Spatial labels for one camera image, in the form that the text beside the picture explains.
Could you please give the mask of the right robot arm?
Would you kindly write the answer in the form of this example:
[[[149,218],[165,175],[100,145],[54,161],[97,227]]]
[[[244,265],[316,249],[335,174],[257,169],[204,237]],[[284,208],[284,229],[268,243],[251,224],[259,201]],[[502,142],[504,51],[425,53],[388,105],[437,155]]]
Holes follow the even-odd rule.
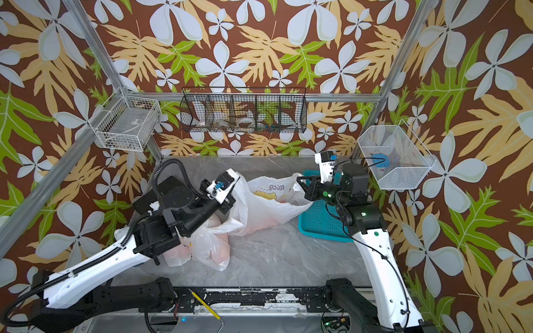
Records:
[[[318,176],[299,176],[297,182],[308,201],[334,208],[331,217],[358,247],[376,297],[372,305],[347,281],[331,280],[326,284],[329,306],[348,313],[351,332],[423,332],[423,316],[401,277],[383,214],[367,200],[366,167],[346,163],[338,171],[333,162],[324,162]]]

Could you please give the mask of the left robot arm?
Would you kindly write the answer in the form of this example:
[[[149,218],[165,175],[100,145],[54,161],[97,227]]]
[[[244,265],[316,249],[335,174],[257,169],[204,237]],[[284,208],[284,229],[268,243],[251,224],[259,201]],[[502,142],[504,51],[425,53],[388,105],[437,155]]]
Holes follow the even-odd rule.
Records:
[[[196,190],[180,160],[165,160],[152,174],[146,213],[108,248],[60,273],[38,276],[28,292],[3,310],[1,324],[66,332],[101,314],[135,307],[144,312],[171,308],[177,297],[167,278],[129,287],[114,287],[112,279],[177,247],[216,211],[228,212],[239,179],[237,172],[227,169],[212,182],[203,180]]]

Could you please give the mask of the white printed plastic bag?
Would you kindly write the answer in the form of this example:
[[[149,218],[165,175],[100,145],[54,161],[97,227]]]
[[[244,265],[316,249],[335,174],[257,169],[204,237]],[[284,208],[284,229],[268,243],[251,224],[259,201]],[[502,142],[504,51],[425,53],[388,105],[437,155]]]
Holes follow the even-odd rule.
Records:
[[[162,254],[168,266],[183,266],[192,259],[192,240],[179,237],[180,245]]]

